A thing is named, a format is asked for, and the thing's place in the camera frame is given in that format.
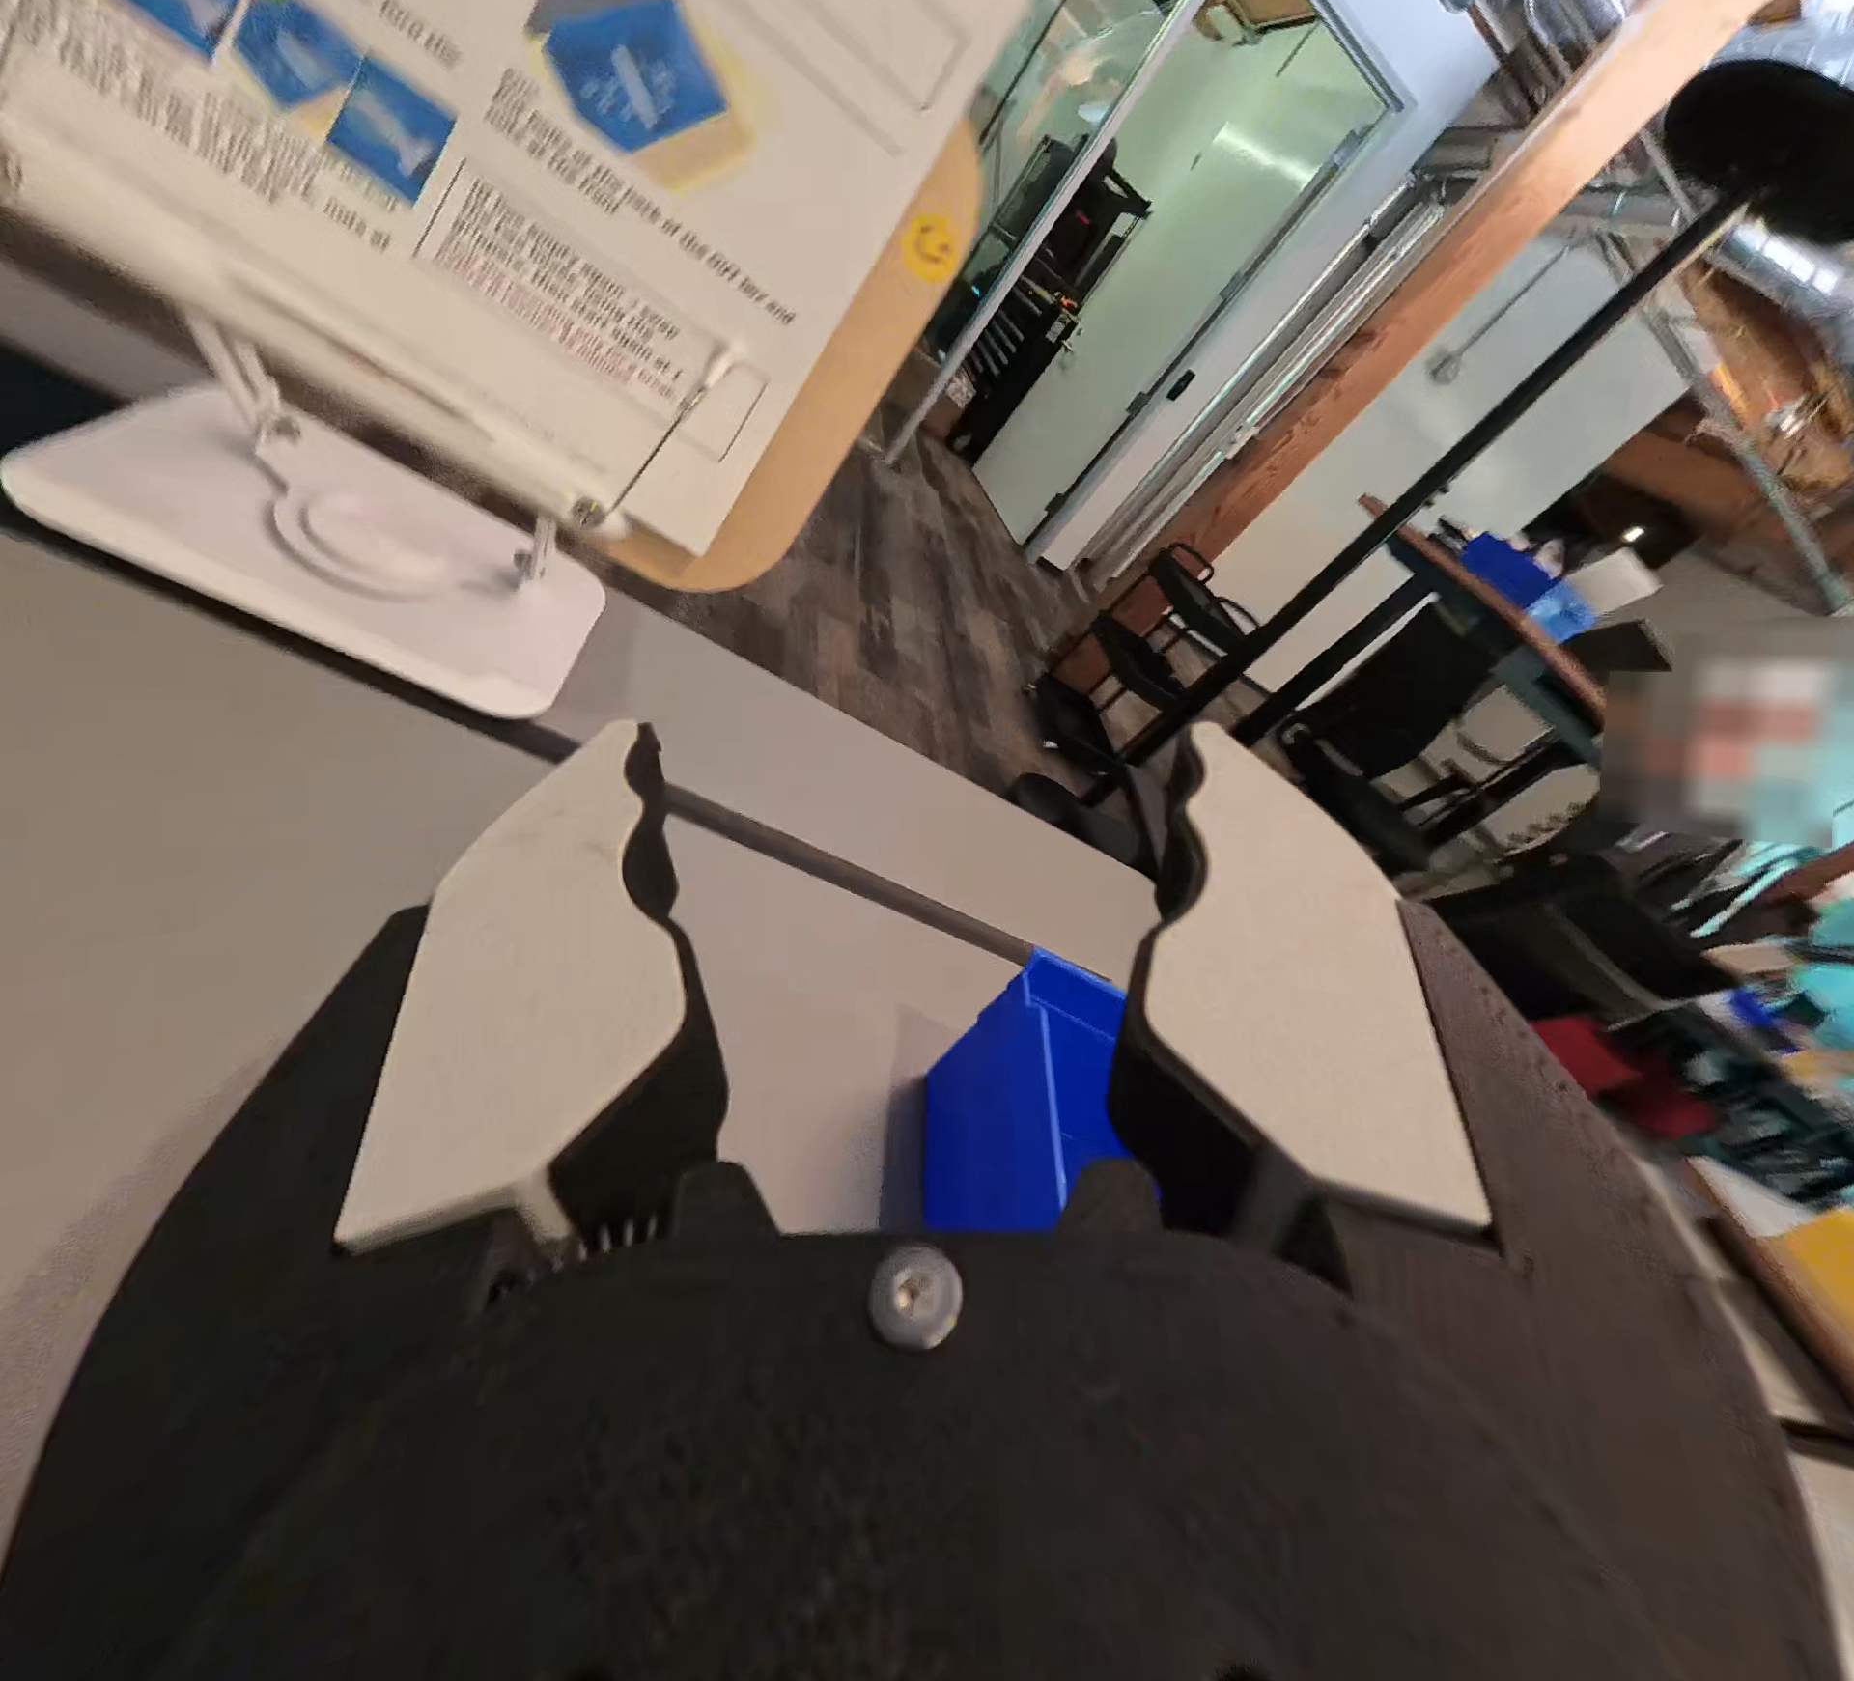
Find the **instruction sheet on stand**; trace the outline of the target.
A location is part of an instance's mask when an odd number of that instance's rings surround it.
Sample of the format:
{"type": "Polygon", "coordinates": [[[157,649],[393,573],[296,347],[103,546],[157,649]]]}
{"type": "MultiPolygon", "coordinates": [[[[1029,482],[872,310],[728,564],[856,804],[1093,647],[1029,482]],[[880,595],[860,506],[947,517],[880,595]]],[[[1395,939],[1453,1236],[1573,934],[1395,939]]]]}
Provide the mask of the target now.
{"type": "Polygon", "coordinates": [[[961,118],[707,552],[694,556],[641,531],[622,540],[583,538],[579,556],[604,571],[699,595],[740,589],[773,569],[825,498],[953,281],[916,279],[901,256],[903,232],[916,211],[949,213],[967,234],[965,258],[980,203],[978,140],[961,118]]]}

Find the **wooden standing desk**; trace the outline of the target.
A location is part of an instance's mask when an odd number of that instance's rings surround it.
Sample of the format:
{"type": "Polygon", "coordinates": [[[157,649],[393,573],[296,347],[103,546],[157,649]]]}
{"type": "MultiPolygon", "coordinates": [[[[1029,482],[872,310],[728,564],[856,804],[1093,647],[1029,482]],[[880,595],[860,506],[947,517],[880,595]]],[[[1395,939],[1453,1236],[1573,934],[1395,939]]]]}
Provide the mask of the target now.
{"type": "Polygon", "coordinates": [[[1436,537],[1401,527],[1379,546],[1472,633],[1498,647],[1490,682],[1517,695],[1583,765],[1594,767],[1608,719],[1602,680],[1436,537]]]}

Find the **blue plastic bin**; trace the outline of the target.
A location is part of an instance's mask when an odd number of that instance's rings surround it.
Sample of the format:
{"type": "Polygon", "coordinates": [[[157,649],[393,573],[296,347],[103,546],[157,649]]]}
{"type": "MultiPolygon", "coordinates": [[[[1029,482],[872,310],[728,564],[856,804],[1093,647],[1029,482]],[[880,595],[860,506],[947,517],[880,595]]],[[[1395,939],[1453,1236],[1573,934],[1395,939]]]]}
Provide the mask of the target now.
{"type": "Polygon", "coordinates": [[[922,1216],[940,1232],[1054,1230],[1124,1158],[1106,1108],[1126,994],[1042,949],[926,1073],[922,1216]]]}

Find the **printed instruction sheet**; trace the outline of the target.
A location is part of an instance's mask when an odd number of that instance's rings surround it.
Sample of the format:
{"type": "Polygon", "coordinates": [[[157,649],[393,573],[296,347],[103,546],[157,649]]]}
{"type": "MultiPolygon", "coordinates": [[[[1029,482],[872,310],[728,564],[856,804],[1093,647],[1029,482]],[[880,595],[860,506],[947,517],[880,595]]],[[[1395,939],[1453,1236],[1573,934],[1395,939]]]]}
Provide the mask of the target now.
{"type": "Polygon", "coordinates": [[[707,552],[1029,0],[4,0],[17,215],[707,552]]]}

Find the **black tool cabinet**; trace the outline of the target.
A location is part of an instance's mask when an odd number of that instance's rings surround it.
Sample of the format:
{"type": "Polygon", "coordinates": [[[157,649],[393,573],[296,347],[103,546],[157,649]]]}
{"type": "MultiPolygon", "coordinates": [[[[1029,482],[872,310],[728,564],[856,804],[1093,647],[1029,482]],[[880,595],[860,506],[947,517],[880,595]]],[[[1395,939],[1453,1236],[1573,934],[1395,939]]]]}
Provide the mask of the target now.
{"type": "Polygon", "coordinates": [[[1120,172],[1118,147],[1104,143],[963,362],[969,393],[945,442],[967,465],[1077,341],[1085,304],[1151,215],[1147,196],[1120,172]]]}

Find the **black floor lamp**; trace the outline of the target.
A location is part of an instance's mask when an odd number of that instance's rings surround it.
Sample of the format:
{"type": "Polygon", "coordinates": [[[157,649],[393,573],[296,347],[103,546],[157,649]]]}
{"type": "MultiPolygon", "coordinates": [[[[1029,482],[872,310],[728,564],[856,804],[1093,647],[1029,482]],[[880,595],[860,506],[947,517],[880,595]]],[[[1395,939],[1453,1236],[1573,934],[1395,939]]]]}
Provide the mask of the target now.
{"type": "Polygon", "coordinates": [[[1188,728],[1730,227],[1755,219],[1778,236],[1848,242],[1850,136],[1850,85],[1800,62],[1738,58],[1713,64],[1684,85],[1662,118],[1662,141],[1676,174],[1703,186],[1709,203],[1443,457],[1372,515],[1238,651],[1221,657],[1151,719],[1120,751],[1122,765],[1143,767],[1188,728]]]}

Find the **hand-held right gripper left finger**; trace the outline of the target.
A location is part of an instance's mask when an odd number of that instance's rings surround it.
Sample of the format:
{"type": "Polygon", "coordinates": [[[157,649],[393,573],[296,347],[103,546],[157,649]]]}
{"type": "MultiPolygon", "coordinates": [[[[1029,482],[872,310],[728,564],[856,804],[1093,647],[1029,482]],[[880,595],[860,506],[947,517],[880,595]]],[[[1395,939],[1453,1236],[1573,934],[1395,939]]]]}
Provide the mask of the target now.
{"type": "Polygon", "coordinates": [[[661,738],[620,721],[510,806],[428,904],[333,1241],[511,1216],[544,1251],[670,1236],[728,1079],[676,920],[661,738]]]}

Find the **wooden support post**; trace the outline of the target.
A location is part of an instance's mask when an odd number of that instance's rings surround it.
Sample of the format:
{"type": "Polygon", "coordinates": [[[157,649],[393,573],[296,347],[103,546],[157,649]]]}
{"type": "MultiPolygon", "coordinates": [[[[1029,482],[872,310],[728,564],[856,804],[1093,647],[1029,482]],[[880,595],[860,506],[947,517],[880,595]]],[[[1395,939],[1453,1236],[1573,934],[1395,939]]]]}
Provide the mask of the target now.
{"type": "Polygon", "coordinates": [[[1356,339],[1157,529],[1228,550],[1773,0],[1643,0],[1439,225],[1356,339]]]}

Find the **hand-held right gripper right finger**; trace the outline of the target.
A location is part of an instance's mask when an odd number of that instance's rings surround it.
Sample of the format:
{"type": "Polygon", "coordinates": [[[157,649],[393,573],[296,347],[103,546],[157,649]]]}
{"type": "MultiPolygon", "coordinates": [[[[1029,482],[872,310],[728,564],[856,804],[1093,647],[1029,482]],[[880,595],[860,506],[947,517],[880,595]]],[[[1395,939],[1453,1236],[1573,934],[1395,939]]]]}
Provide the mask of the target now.
{"type": "Polygon", "coordinates": [[[1164,1230],[1302,1247],[1335,1280],[1345,1216],[1492,1243],[1395,887],[1224,730],[1186,734],[1162,802],[1106,1112],[1164,1230]]]}

